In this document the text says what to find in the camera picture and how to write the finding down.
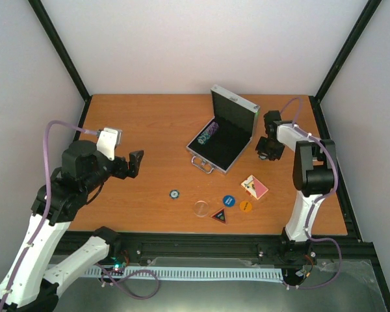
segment wooden table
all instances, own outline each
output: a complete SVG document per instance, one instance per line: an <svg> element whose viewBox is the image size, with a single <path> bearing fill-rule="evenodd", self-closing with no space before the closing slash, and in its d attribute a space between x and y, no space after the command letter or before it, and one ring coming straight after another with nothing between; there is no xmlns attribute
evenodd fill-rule
<svg viewBox="0 0 390 312"><path fill-rule="evenodd" d="M227 175L205 174L191 165L186 145L213 117L210 95L94 95L85 120L87 129L114 127L123 130L122 145L116 154L144 150L136 179L110 178L97 199L82 208L70 230L93 231L108 226L116 231L157 233L240 233L280 234L289 221L296 190L292 182L294 153L285 148L279 161L261 161L255 146L265 135L263 114L280 110L292 96L247 95L261 106L261 116L252 143ZM300 127L317 134L307 96L298 119ZM292 104L283 119L292 118ZM88 135L81 139L95 140ZM259 201L240 186L250 174L262 181L269 192ZM177 189L180 197L169 197ZM230 194L238 202L250 200L253 210L244 213L238 203L226 209L227 224L210 218L223 208L222 198ZM192 210L198 200L209 204L203 218ZM338 200L328 198L321 205L313 234L346 235Z"/></svg>

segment white cable carrier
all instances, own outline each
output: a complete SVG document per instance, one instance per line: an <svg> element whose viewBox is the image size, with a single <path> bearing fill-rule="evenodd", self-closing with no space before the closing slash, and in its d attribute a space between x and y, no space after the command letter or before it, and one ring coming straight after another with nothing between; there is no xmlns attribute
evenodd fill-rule
<svg viewBox="0 0 390 312"><path fill-rule="evenodd" d="M151 270L162 281L267 281L281 283L283 276L279 268L196 268L196 267L163 267L163 266L128 266L124 272L110 273L113 278L122 278L139 270ZM100 278L98 266L89 268L84 278ZM152 280L148 273L130 277L134 280Z"/></svg>

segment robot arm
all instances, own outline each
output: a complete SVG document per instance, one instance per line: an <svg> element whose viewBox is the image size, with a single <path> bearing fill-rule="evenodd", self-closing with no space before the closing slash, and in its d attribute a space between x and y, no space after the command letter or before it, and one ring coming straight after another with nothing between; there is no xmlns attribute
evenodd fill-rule
<svg viewBox="0 0 390 312"><path fill-rule="evenodd" d="M312 225L323 200L315 203L311 215L309 212L314 201L329 193L334 184L334 176L330 162L319 146L299 131L291 121L282 121L278 110L271 110L264 116L267 138L261 137L256 150L261 159L274 161L280 159L284 147L294 151L293 183L296 188L291 219L284 233L288 241L305 242L306 233L311 234ZM320 140L335 157L335 144L332 140Z"/></svg>
<svg viewBox="0 0 390 312"><path fill-rule="evenodd" d="M38 191L23 244L8 274L0 283L0 301L6 295L4 308L7 311L52 311L59 296L88 267L108 255L115 257L121 252L118 234L102 227L75 253L46 270L60 238L78 210L87 204L88 195L96 188L101 188L111 176L120 179L137 176L144 152L130 153L128 163L124 157L114 156L114 149L120 144L121 133L117 129L104 128L99 132L97 144L78 140L64 151L62 166L55 169L51 176L49 214L34 243L27 245L39 225L46 205L46 187L43 186ZM24 260L18 263L22 253L25 253ZM18 271L11 290L6 291L16 266Z"/></svg>

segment case lid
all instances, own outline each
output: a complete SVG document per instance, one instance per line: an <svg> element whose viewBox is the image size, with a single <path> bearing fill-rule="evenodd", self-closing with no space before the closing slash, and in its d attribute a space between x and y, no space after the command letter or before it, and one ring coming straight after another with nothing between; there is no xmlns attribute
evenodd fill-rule
<svg viewBox="0 0 390 312"><path fill-rule="evenodd" d="M211 88L214 115L233 123L237 127L254 133L260 106L228 91L217 84Z"/></svg>

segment blue poker chip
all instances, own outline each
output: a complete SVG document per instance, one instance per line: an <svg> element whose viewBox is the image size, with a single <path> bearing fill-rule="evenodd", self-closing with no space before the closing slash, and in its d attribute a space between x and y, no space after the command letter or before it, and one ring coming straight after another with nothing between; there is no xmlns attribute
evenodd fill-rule
<svg viewBox="0 0 390 312"><path fill-rule="evenodd" d="M178 190L171 190L169 193L169 196L171 199L175 200L176 198L179 197L179 191Z"/></svg>
<svg viewBox="0 0 390 312"><path fill-rule="evenodd" d="M235 198L231 195L224 196L222 202L226 207L233 207L235 205Z"/></svg>

